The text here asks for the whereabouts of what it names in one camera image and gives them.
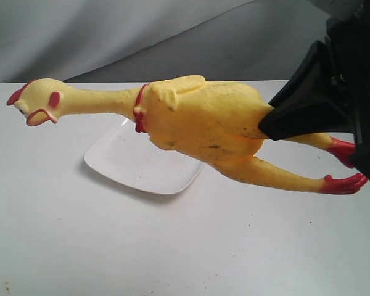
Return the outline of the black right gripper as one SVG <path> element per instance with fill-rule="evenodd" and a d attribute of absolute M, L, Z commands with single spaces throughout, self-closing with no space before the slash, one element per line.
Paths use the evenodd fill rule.
<path fill-rule="evenodd" d="M 338 59 L 339 75 L 353 93 L 370 92 L 370 1 L 341 20 L 326 22 L 327 35 Z M 284 87 L 269 101 L 273 107 L 258 125 L 272 140 L 338 132 L 352 133 L 352 103 L 335 73 L 329 46 L 314 42 Z"/>

